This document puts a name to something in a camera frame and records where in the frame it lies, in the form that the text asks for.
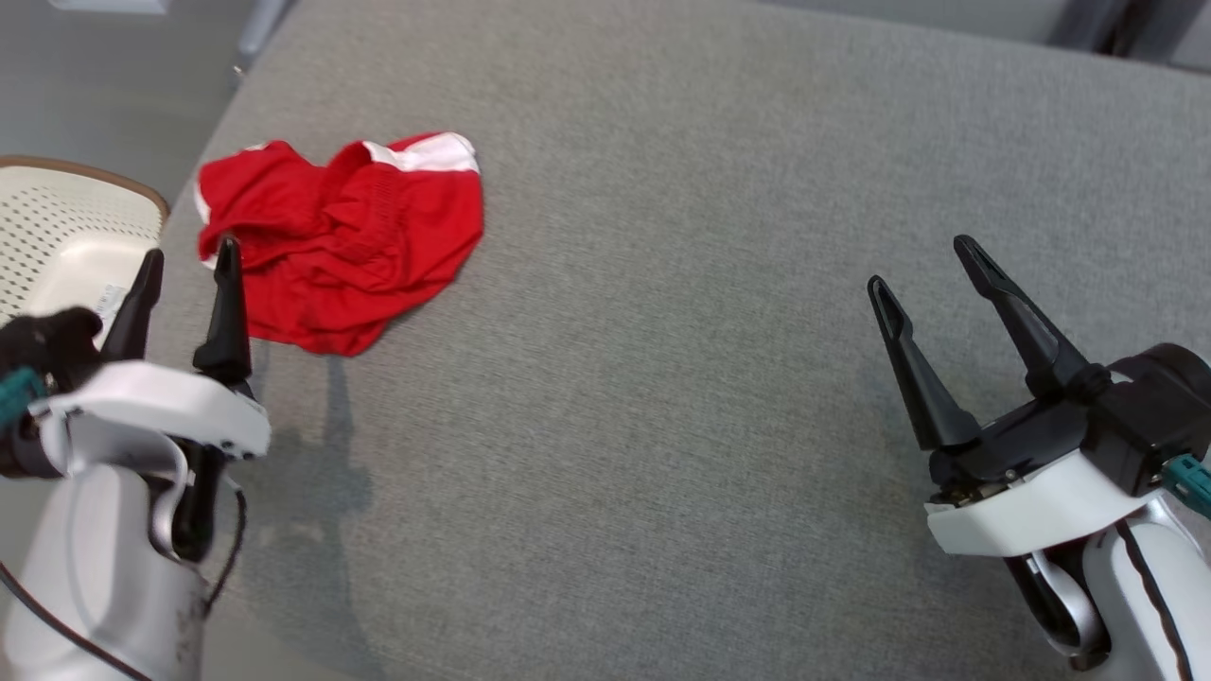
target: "label sticker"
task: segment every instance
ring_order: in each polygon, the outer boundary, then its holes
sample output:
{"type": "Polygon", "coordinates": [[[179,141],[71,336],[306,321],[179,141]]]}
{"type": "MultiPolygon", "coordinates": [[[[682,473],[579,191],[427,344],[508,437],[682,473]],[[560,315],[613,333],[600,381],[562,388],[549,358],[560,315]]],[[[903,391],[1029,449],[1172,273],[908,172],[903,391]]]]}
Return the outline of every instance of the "label sticker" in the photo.
{"type": "Polygon", "coordinates": [[[105,342],[105,337],[109,336],[109,327],[114,325],[114,317],[117,316],[117,310],[121,309],[127,291],[130,288],[125,286],[107,284],[101,299],[92,307],[92,311],[97,313],[97,316],[101,317],[101,333],[97,334],[98,348],[105,342]]]}

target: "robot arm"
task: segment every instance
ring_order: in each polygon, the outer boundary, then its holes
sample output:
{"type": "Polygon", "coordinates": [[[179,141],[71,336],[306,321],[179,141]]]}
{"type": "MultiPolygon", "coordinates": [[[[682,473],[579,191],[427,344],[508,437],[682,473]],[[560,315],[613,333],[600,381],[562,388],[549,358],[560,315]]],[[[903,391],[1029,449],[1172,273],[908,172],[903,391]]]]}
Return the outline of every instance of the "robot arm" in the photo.
{"type": "Polygon", "coordinates": [[[878,276],[868,293],[939,486],[930,532],[1001,559],[1051,646],[1095,679],[1211,679],[1211,568],[1161,498],[1211,507],[1211,368],[1157,345],[1089,362],[970,236],[954,248],[1026,365],[1035,397],[980,427],[912,338],[878,276]]]}
{"type": "Polygon", "coordinates": [[[200,676],[202,624],[235,559],[210,590],[199,562],[216,494],[230,463],[268,453],[270,428],[246,383],[236,242],[220,248],[199,373],[142,359],[161,273],[149,252],[99,350],[99,322],[82,309],[0,331],[0,370],[16,377],[5,395],[24,391],[22,408],[6,401],[0,413],[0,474],[61,480],[21,583],[4,571],[21,601],[5,636],[18,680],[200,676]]]}

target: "black cable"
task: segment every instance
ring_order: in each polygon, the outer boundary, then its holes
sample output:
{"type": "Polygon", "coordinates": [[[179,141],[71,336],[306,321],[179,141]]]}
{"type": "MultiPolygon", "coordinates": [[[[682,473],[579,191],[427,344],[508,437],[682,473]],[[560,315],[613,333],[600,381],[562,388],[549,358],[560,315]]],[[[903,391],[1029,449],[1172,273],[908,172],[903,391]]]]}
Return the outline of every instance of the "black cable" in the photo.
{"type": "Polygon", "coordinates": [[[226,563],[223,565],[223,572],[219,573],[219,580],[214,583],[214,590],[211,591],[211,597],[206,599],[206,617],[211,616],[211,608],[219,600],[223,594],[223,588],[226,586],[228,577],[231,577],[231,571],[235,570],[235,559],[240,555],[240,549],[243,546],[243,530],[248,525],[248,499],[243,496],[243,490],[239,485],[228,479],[228,482],[235,490],[235,504],[236,504],[236,519],[235,519],[235,543],[231,544],[231,553],[228,554],[226,563]]]}
{"type": "Polygon", "coordinates": [[[117,671],[121,671],[126,676],[130,676],[134,681],[151,681],[150,676],[140,673],[133,666],[117,659],[109,652],[104,651],[97,643],[93,643],[88,639],[85,639],[84,636],[76,634],[67,624],[59,622],[57,617],[54,617],[53,614],[51,614],[50,611],[42,607],[42,603],[38,602],[38,600],[34,599],[33,594],[27,591],[25,588],[22,586],[19,582],[17,582],[17,578],[13,577],[11,572],[8,572],[8,568],[5,567],[4,562],[0,562],[0,582],[4,582],[4,585],[8,588],[13,597],[16,597],[18,601],[22,602],[22,605],[29,608],[29,612],[34,613],[34,616],[38,617],[38,619],[41,619],[44,624],[53,629],[58,635],[63,636],[68,641],[71,641],[85,652],[92,654],[101,662],[113,666],[117,671]]]}
{"type": "Polygon", "coordinates": [[[1173,613],[1169,611],[1169,606],[1165,603],[1165,597],[1160,593],[1160,585],[1157,584],[1157,578],[1153,577],[1152,571],[1148,570],[1148,562],[1143,559],[1143,551],[1140,550],[1140,543],[1136,542],[1135,534],[1131,533],[1131,527],[1127,525],[1126,520],[1120,520],[1114,523],[1114,528],[1118,530],[1119,536],[1123,537],[1123,543],[1127,549],[1127,557],[1131,559],[1131,566],[1136,568],[1140,573],[1140,580],[1143,582],[1143,590],[1148,594],[1148,600],[1152,601],[1152,607],[1157,610],[1157,614],[1160,616],[1160,628],[1165,631],[1165,639],[1169,640],[1169,646],[1173,648],[1173,654],[1177,656],[1177,675],[1182,681],[1194,681],[1194,671],[1190,669],[1190,658],[1186,653],[1186,646],[1182,645],[1182,637],[1177,633],[1177,623],[1173,622],[1173,613]]]}

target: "gray fabric surface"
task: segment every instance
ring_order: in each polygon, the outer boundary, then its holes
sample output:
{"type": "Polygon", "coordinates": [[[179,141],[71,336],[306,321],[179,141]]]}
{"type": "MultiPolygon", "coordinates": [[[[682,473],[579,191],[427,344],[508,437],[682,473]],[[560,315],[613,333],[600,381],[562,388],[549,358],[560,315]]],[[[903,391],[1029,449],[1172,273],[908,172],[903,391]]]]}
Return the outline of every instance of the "gray fabric surface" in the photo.
{"type": "MultiPolygon", "coordinates": [[[[1066,677],[1001,565],[934,545],[865,282],[982,418],[1027,394],[958,233],[1092,359],[1211,351],[1209,110],[1193,75],[786,6],[304,2],[206,159],[455,130],[487,231],[357,359],[254,345],[275,445],[235,470],[229,599],[363,679],[1066,677]]],[[[165,234],[179,366],[199,225],[165,234]]]]}

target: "perforated basket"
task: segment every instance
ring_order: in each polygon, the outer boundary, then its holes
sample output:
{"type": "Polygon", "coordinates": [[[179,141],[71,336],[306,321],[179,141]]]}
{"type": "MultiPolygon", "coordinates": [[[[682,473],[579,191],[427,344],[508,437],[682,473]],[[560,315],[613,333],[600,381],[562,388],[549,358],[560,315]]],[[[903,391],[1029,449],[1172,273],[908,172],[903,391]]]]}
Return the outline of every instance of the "perforated basket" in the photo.
{"type": "Polygon", "coordinates": [[[110,316],[167,214],[154,189],[131,179],[0,156],[0,324],[70,305],[110,316]]]}

